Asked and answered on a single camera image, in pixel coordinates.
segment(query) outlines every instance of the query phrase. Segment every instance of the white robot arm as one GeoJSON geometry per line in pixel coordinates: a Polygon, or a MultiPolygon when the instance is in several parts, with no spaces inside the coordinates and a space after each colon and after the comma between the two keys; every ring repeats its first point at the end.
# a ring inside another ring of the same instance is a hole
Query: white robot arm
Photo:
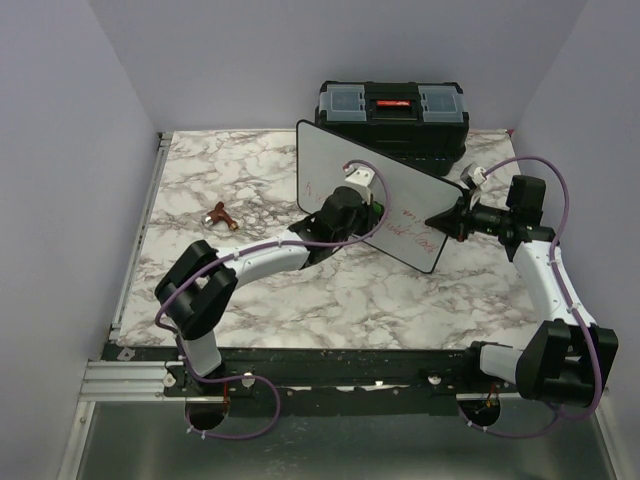
{"type": "Polygon", "coordinates": [[[321,209],[290,225],[282,234],[250,245],[213,249],[192,243],[155,289],[160,303],[168,301],[203,266],[216,260],[206,284],[189,285],[170,302],[167,315],[177,327],[180,343],[197,375],[206,376],[222,364],[214,327],[235,290],[270,275],[313,266],[333,255],[350,236],[370,234],[383,216],[369,188],[372,170],[349,171],[345,184],[325,200],[321,209]]]}
{"type": "Polygon", "coordinates": [[[599,327],[580,303],[562,263],[560,248],[556,246],[550,257],[555,232],[540,226],[545,182],[514,176],[506,202],[508,210],[503,210],[478,202],[477,187],[485,179],[483,173],[477,166],[468,167],[462,175],[470,187],[467,194],[453,208],[425,223],[460,242],[474,232],[497,236],[524,280],[541,324],[524,350],[474,342],[469,349],[471,368],[515,384],[523,398],[590,405],[596,391],[595,373],[600,373],[604,385],[618,339],[613,330],[599,327]],[[588,330],[597,365],[592,362],[576,315],[588,330]]]}

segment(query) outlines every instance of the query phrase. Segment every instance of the white wall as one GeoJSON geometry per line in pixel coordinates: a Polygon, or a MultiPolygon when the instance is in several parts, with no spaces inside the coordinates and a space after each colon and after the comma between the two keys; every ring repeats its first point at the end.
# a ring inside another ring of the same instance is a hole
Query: white wall
{"type": "Polygon", "coordinates": [[[159,130],[293,127],[324,80],[464,87],[515,127],[585,0],[90,0],[159,130]]]}
{"type": "MultiPolygon", "coordinates": [[[[563,257],[578,294],[616,330],[609,386],[640,470],[640,3],[591,0],[529,104],[514,137],[518,154],[552,160],[566,175],[571,214],[563,257]]],[[[561,209],[544,167],[550,224],[561,209]]]]}
{"type": "Polygon", "coordinates": [[[85,0],[0,3],[0,478],[55,478],[157,136],[85,0]]]}

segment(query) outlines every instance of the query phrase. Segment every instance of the metal floor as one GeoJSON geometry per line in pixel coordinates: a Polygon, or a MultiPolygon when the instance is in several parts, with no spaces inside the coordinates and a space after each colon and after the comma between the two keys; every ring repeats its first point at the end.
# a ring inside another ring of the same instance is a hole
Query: metal floor
{"type": "MultiPolygon", "coordinates": [[[[504,440],[471,430],[457,417],[288,417],[255,440],[203,441],[186,434],[183,412],[180,402],[96,404],[79,478],[615,478],[595,419],[535,440],[504,440]]],[[[503,399],[495,428],[533,431],[549,418],[539,404],[503,399]]],[[[228,423],[247,432],[264,421],[228,423]]]]}

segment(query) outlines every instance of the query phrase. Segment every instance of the toolbox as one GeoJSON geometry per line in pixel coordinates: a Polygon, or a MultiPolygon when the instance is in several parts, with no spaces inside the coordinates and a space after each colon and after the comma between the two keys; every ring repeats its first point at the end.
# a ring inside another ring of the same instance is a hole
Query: toolbox
{"type": "Polygon", "coordinates": [[[320,89],[316,125],[422,172],[447,175],[465,153],[469,113],[457,83],[343,83],[320,89]]]}

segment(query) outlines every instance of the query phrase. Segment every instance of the marble countertop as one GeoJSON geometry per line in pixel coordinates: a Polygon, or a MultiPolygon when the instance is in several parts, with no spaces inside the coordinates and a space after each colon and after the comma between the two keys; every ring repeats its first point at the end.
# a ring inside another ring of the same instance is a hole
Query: marble countertop
{"type": "MultiPolygon", "coordinates": [[[[153,325],[153,289],[192,242],[235,246],[279,234],[302,218],[296,205],[295,132],[178,132],[160,180],[126,300],[118,344],[174,345],[153,325]],[[240,224],[207,229],[218,201],[240,224]]],[[[472,161],[514,155],[504,131],[472,132],[448,178],[472,161]]],[[[483,203],[504,206],[512,164],[492,177],[483,203]]],[[[495,238],[449,241],[435,272],[418,271],[367,245],[320,265],[242,287],[216,327],[233,347],[461,348],[474,340],[524,347],[537,326],[515,268],[495,238]]]]}

